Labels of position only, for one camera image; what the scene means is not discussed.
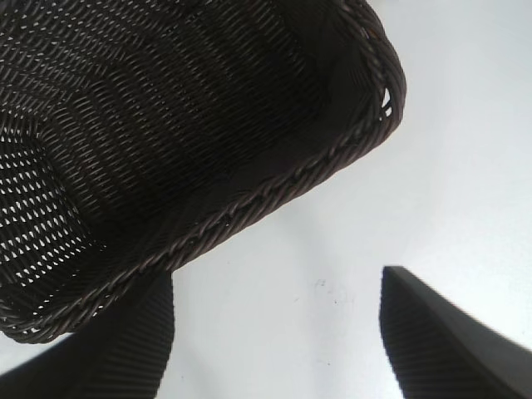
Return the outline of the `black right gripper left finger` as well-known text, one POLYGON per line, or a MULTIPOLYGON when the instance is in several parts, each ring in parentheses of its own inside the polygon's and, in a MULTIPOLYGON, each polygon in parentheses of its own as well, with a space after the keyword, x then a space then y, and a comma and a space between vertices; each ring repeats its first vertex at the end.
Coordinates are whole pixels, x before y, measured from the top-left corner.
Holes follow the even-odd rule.
POLYGON ((174 341, 170 273, 148 276, 86 326, 1 375, 3 398, 154 398, 174 341))

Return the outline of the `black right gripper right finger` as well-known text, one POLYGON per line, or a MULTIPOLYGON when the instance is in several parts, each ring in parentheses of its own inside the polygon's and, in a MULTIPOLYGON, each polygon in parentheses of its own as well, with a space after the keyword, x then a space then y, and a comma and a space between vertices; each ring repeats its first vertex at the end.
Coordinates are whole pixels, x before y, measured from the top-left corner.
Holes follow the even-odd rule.
POLYGON ((402 266, 382 270, 379 326, 405 398, 529 398, 531 352, 402 266))

